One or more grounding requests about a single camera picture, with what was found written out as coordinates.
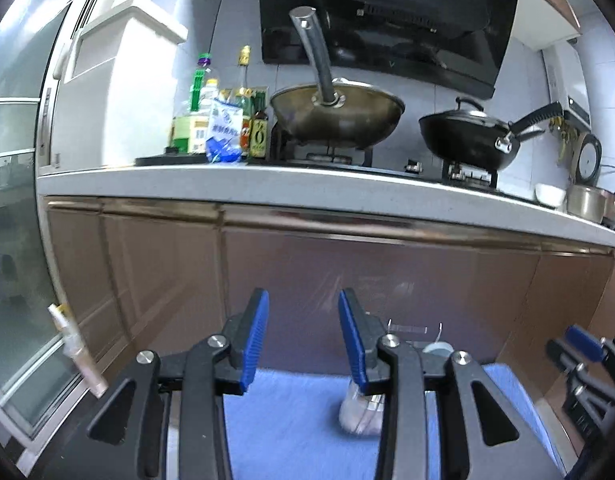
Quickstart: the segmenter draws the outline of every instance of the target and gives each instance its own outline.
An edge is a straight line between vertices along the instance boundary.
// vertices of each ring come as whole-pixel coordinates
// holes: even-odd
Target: countertop
[[[109,196],[290,206],[450,222],[615,248],[615,232],[541,206],[393,176],[245,164],[152,166],[56,173],[44,196]]]

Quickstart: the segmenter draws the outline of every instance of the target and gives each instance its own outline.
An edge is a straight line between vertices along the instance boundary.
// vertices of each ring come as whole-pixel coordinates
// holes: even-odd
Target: black range hood
[[[306,63],[287,13],[316,7],[332,64],[415,78],[488,99],[517,0],[260,0],[263,60]]]

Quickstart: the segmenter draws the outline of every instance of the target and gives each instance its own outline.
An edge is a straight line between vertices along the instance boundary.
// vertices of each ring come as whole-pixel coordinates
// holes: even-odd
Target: metal pot
[[[613,229],[615,227],[615,193],[607,189],[601,189],[605,197],[605,211],[603,213],[603,222],[605,227]]]
[[[284,89],[271,98],[278,122],[299,144],[365,149],[396,128],[405,104],[375,86],[332,80],[329,54],[312,7],[289,13],[315,72],[316,84]]]
[[[474,110],[461,109],[467,103]],[[421,134],[430,151],[448,162],[458,162],[495,173],[507,168],[521,142],[544,133],[521,134],[541,121],[563,115],[558,102],[539,108],[515,123],[490,117],[476,101],[457,97],[457,109],[420,118]]]
[[[567,212],[595,224],[603,222],[606,195],[604,189],[590,186],[571,186],[567,190]]]

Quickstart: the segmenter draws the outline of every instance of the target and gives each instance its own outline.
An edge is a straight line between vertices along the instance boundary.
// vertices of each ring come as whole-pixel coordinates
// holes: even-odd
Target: bolt
[[[138,353],[136,360],[142,365],[148,365],[154,360],[154,352],[151,350],[143,350]]]
[[[396,348],[401,344],[398,337],[394,334],[386,334],[381,338],[381,343],[383,346],[387,346],[388,348]]]
[[[223,348],[227,344],[227,338],[224,335],[211,335],[207,339],[207,344],[212,348]]]
[[[465,366],[466,364],[472,362],[472,356],[467,352],[460,350],[454,354],[454,362],[457,365]]]

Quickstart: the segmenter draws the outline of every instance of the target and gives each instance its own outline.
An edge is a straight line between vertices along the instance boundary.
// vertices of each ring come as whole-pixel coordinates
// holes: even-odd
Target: blue cloth
[[[484,367],[555,460],[532,402],[505,365]],[[350,378],[259,370],[244,397],[225,396],[234,480],[372,480],[378,437],[346,433],[338,421]],[[427,396],[428,413],[435,398]],[[440,478],[439,428],[428,420],[429,478]]]

